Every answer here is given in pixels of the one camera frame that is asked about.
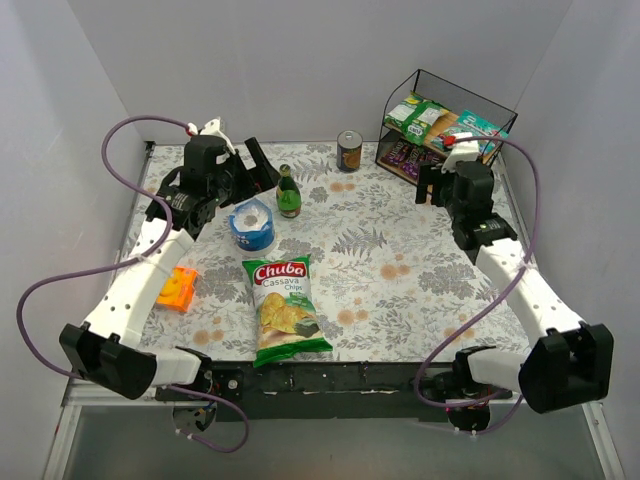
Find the purple m&m bag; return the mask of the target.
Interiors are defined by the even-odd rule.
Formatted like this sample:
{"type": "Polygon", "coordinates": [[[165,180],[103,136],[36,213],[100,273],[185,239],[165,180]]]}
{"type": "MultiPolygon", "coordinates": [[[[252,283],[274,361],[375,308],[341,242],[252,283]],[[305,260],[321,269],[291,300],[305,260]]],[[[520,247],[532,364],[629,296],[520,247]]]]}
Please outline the purple m&m bag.
{"type": "Polygon", "coordinates": [[[380,161],[385,165],[399,167],[406,161],[412,149],[413,145],[410,142],[400,139],[380,158],[380,161]]]}
{"type": "Polygon", "coordinates": [[[422,148],[413,148],[402,163],[401,170],[407,177],[412,180],[417,180],[420,166],[427,157],[428,155],[426,150],[422,148]]]}

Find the green glass bottle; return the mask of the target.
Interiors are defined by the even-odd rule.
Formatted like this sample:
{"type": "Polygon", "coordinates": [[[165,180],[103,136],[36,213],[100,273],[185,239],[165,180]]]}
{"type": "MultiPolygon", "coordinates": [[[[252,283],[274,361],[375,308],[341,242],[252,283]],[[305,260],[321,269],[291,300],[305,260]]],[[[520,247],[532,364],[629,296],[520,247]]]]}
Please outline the green glass bottle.
{"type": "Polygon", "coordinates": [[[287,164],[279,167],[280,179],[276,189],[276,201],[279,212],[286,218],[295,218],[301,210],[300,190],[291,175],[291,168],[287,164]]]}

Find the purple M&M bag front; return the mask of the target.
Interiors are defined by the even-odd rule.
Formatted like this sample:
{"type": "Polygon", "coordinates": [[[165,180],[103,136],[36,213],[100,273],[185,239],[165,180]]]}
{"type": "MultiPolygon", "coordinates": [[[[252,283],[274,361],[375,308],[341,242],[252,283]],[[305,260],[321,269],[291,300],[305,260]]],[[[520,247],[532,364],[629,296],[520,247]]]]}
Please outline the purple M&M bag front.
{"type": "Polygon", "coordinates": [[[406,161],[412,149],[413,145],[410,142],[400,139],[380,158],[380,161],[385,165],[399,167],[406,161]]]}

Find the green candy bag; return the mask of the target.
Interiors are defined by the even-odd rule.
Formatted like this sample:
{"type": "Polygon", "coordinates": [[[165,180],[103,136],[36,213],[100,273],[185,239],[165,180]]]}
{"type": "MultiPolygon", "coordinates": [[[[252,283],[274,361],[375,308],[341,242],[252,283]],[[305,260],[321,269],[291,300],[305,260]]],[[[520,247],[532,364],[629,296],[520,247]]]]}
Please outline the green candy bag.
{"type": "Polygon", "coordinates": [[[443,105],[411,92],[384,116],[383,123],[397,128],[407,141],[422,145],[434,124],[448,113],[443,105]]]}

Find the teal Fox's candy bag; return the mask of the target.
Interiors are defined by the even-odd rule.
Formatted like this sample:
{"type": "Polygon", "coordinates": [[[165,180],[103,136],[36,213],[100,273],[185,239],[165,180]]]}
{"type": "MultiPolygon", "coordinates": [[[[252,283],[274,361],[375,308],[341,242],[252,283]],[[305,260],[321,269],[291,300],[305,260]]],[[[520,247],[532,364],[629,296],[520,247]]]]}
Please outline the teal Fox's candy bag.
{"type": "Polygon", "coordinates": [[[446,127],[432,140],[432,144],[441,150],[445,150],[445,138],[448,136],[455,136],[460,133],[471,133],[473,136],[508,137],[508,133],[505,129],[501,129],[475,113],[465,110],[451,125],[446,127]]]}

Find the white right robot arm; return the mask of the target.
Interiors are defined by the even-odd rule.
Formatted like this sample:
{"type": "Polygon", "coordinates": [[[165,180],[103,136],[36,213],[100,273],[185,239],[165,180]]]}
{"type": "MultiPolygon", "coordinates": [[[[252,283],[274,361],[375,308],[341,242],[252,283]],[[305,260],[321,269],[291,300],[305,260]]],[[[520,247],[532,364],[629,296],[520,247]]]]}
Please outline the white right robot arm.
{"type": "Polygon", "coordinates": [[[434,385],[449,397],[482,391],[519,393],[537,413],[597,401],[609,391],[614,338],[603,324],[590,325],[569,308],[525,251],[511,225],[493,210],[494,174],[479,161],[444,171],[424,165],[416,198],[447,210],[456,245],[499,289],[526,332],[527,355],[495,346],[456,353],[451,369],[434,385]]]}

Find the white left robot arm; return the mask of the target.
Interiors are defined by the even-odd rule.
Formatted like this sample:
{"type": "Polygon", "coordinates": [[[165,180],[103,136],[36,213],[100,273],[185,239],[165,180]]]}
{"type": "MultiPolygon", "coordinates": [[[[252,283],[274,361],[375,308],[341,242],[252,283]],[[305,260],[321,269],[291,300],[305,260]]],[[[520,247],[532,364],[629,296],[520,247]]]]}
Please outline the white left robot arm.
{"type": "Polygon", "coordinates": [[[68,324],[60,334],[59,343],[81,379],[128,399],[169,385],[210,391],[212,361],[206,355],[186,347],[144,352],[138,346],[166,281],[217,208],[275,187],[278,173],[258,140],[250,138],[245,145],[253,168],[219,136],[196,135],[187,142],[182,165],[163,178],[145,211],[132,265],[117,275],[81,325],[68,324]]]}

